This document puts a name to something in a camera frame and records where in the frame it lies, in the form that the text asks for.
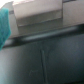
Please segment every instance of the teal fabric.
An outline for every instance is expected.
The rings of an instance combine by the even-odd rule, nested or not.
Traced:
[[[5,41],[11,35],[9,25],[9,11],[6,8],[0,10],[0,50],[5,44]]]

